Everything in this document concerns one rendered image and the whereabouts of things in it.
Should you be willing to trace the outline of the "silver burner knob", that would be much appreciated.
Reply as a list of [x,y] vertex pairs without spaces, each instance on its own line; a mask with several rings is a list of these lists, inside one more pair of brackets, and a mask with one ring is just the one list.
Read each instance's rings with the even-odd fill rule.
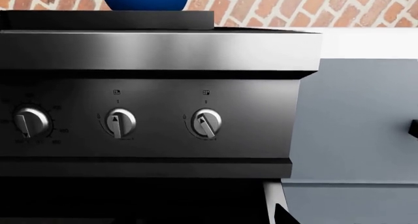
[[104,118],[104,126],[115,139],[123,139],[135,130],[135,116],[124,108],[114,108]]
[[191,118],[191,130],[202,139],[215,139],[221,126],[221,116],[210,108],[197,110]]

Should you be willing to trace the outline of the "stainless steel stove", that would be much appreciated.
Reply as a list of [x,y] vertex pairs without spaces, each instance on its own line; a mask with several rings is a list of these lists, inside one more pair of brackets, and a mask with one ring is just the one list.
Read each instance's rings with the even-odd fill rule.
[[[321,35],[269,29],[1,31],[0,178],[256,180],[270,224],[268,182],[291,175],[300,81],[317,72]],[[23,107],[49,131],[24,138]],[[133,133],[115,139],[105,117],[124,108]],[[215,110],[215,139],[191,130]]]

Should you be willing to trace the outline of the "black burner grate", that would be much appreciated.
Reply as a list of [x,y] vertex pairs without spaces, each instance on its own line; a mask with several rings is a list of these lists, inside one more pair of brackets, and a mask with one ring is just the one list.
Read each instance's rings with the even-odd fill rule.
[[211,30],[209,11],[2,10],[0,30]]

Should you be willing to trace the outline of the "black oven door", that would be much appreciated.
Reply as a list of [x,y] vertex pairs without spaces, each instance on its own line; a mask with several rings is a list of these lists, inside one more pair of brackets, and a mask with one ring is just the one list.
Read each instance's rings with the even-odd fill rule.
[[0,224],[270,222],[256,180],[0,178]]

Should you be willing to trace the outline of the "silver oven temperature knob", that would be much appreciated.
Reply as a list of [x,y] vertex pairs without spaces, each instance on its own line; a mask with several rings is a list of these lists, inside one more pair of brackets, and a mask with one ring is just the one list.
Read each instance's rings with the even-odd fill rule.
[[42,110],[29,106],[14,113],[14,123],[24,138],[44,135],[51,126],[49,117]]

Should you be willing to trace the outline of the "grey cabinet door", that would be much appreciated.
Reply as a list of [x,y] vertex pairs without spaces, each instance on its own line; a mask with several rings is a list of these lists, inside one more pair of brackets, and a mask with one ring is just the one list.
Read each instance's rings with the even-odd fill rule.
[[418,185],[284,184],[301,224],[418,224]]

